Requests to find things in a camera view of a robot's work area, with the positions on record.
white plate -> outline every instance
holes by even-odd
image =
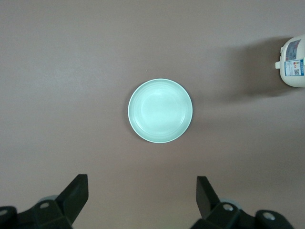
[[[191,123],[192,115],[188,93],[168,79],[143,83],[128,105],[128,118],[134,131],[154,143],[166,143],[180,137]]]

table surface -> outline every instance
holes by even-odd
[[[196,177],[250,215],[303,228],[305,90],[285,85],[280,48],[305,33],[302,0],[0,1],[0,206],[18,211],[89,176],[82,228],[188,229]],[[143,82],[193,103],[166,144],[131,128]]]

bottle label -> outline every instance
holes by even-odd
[[[304,60],[285,61],[285,76],[304,75]]]
[[[291,60],[295,60],[296,59],[296,51],[297,51],[297,47],[299,46],[301,40],[297,40],[294,42],[291,42],[288,47],[287,47],[287,51],[286,51],[286,61],[291,61]]]

screw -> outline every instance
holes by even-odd
[[[268,220],[275,220],[275,216],[272,215],[270,212],[264,212],[263,216]]]
[[[229,205],[229,204],[224,204],[224,205],[223,205],[223,208],[224,208],[225,210],[227,210],[227,211],[233,211],[233,210],[234,210],[234,208],[233,208],[231,205]]]
[[[49,206],[49,203],[46,202],[46,203],[43,203],[40,205],[40,208],[47,208]]]
[[[8,213],[8,211],[6,209],[2,210],[2,211],[0,211],[0,216],[4,216],[6,213]]]

white plastic bottle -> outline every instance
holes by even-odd
[[[305,35],[297,36],[281,48],[280,61],[275,68],[280,69],[282,80],[292,87],[305,87]]]

